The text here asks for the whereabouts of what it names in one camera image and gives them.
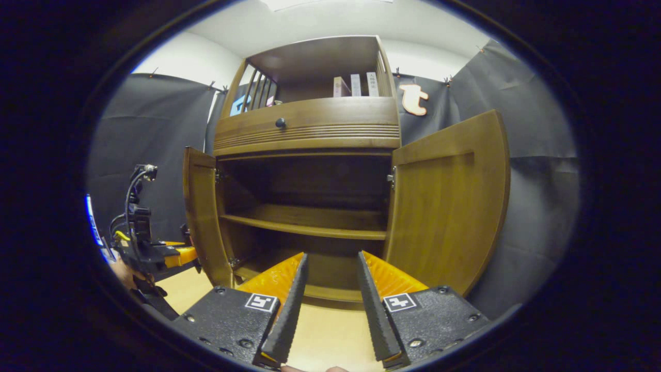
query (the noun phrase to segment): white wall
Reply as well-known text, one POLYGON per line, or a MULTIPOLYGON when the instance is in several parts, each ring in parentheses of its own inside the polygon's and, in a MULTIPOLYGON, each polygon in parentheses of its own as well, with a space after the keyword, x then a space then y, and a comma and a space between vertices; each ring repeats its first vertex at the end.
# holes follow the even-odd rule
POLYGON ((182 32, 149 55, 134 73, 181 77, 214 87, 229 86, 242 58, 202 36, 182 32))
POLYGON ((421 44, 398 40, 382 40, 382 43, 393 73, 399 67, 399 72, 403 74, 443 81, 450 75, 456 75, 470 60, 447 50, 421 44))

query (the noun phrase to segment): ceiling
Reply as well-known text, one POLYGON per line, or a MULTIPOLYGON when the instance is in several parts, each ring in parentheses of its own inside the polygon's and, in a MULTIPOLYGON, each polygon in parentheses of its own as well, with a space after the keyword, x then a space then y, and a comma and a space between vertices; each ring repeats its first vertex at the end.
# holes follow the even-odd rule
POLYGON ((191 27, 240 57, 311 38, 379 35, 471 58, 488 36, 422 0, 324 0, 271 11, 259 0, 238 1, 191 27))

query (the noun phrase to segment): cabinet hinge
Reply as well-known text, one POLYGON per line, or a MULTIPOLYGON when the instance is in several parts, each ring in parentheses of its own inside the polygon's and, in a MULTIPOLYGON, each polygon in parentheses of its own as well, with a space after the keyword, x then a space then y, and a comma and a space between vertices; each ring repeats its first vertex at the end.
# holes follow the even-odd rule
POLYGON ((395 174, 397 172, 397 166, 393 167, 392 174, 385 176, 386 181, 391 183, 391 188, 395 189, 395 174))

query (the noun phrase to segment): wooden cabinet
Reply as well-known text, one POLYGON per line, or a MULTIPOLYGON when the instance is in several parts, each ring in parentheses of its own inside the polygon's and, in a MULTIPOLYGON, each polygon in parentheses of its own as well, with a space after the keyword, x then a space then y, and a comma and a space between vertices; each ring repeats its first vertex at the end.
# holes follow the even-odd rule
POLYGON ((184 157, 188 225, 214 285, 305 251, 307 296, 360 301, 356 256, 365 250, 427 285, 470 290, 507 205, 502 119, 491 111, 400 147, 393 86, 374 36, 310 40, 244 61, 214 156, 187 148, 184 157), (248 66, 257 103, 232 116, 248 66), (334 76, 364 80, 367 71, 377 72, 380 97, 331 97, 334 76), (283 104, 264 107, 260 92, 273 91, 283 104))

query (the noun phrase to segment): book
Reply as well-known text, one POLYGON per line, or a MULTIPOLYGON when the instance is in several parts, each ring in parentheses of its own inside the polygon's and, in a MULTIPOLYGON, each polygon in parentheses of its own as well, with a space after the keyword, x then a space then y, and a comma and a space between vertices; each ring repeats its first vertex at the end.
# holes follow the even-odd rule
POLYGON ((368 72, 368 89, 370 97, 379 96, 379 83, 376 80, 375 72, 368 72))
POLYGON ((351 91, 349 90, 349 87, 346 86, 344 79, 342 79, 341 76, 335 77, 335 79, 333 80, 332 96, 347 97, 349 95, 351 95, 351 91))
POLYGON ((360 75, 357 73, 351 74, 351 96, 360 97, 362 92, 360 91, 360 75))

